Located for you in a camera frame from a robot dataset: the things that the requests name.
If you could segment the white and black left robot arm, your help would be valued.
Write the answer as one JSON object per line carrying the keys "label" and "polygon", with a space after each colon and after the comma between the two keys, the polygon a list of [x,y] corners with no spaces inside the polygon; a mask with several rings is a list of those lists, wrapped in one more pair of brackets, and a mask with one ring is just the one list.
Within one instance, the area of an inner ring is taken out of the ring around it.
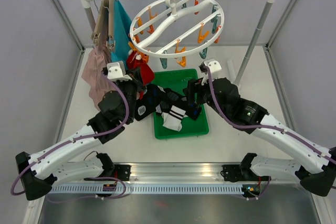
{"label": "white and black left robot arm", "polygon": [[142,71],[105,67],[102,77],[112,85],[99,103],[100,112],[65,140],[35,154],[16,155],[18,177],[12,184],[13,196],[25,195],[29,201],[47,195],[58,185],[77,180],[112,180],[115,165],[106,153],[86,161],[72,159],[101,146],[121,134],[133,123],[135,105],[145,90]]}

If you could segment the white round clip hanger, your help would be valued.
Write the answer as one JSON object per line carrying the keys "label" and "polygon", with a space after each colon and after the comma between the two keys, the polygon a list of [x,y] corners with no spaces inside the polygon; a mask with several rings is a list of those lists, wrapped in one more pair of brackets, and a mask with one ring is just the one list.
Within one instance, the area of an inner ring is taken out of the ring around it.
{"label": "white round clip hanger", "polygon": [[[224,21],[224,11],[215,0],[158,0],[133,19],[129,36],[139,54],[175,59],[199,54],[205,59],[209,46],[219,42]],[[198,44],[201,23],[209,35]]]}

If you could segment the red christmas sock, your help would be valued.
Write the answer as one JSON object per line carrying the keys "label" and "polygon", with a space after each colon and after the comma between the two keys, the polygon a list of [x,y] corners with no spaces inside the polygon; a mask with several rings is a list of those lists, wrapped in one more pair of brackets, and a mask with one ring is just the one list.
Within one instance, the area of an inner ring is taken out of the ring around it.
{"label": "red christmas sock", "polygon": [[154,78],[155,74],[147,63],[139,63],[140,77],[144,86],[150,84]]}
{"label": "red christmas sock", "polygon": [[130,50],[129,56],[126,60],[126,64],[129,70],[134,70],[141,64],[144,64],[144,61],[142,59],[142,56],[137,51]]}

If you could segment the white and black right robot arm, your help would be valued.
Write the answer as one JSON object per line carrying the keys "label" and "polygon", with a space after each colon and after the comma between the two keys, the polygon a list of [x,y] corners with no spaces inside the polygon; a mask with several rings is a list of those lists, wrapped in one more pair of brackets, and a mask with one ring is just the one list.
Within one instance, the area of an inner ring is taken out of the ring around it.
{"label": "white and black right robot arm", "polygon": [[224,169],[226,181],[252,181],[258,177],[291,180],[322,197],[334,187],[335,148],[305,139],[259,104],[241,98],[238,88],[228,79],[191,79],[183,92],[188,103],[207,104],[233,128],[265,140],[291,157],[278,159],[247,153],[233,175]]}

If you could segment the white sock with black stripes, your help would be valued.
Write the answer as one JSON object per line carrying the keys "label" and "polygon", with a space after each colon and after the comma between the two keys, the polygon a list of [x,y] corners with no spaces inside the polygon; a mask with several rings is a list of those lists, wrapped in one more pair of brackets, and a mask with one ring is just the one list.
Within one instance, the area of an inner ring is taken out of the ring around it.
{"label": "white sock with black stripes", "polygon": [[186,111],[172,106],[168,112],[162,112],[163,127],[179,132],[182,129],[182,120],[186,117]]}

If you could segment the orange clothes peg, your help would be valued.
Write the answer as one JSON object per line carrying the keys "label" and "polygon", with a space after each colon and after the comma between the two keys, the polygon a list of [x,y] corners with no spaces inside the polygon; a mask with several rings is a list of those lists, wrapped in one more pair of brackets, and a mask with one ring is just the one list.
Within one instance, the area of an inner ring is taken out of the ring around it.
{"label": "orange clothes peg", "polygon": [[141,52],[140,56],[143,63],[147,64],[149,62],[149,56],[147,54]]}
{"label": "orange clothes peg", "polygon": [[130,48],[132,49],[132,51],[134,51],[134,52],[136,52],[136,53],[139,54],[138,49],[135,47],[135,45],[131,41],[128,42],[128,45],[130,46]]}

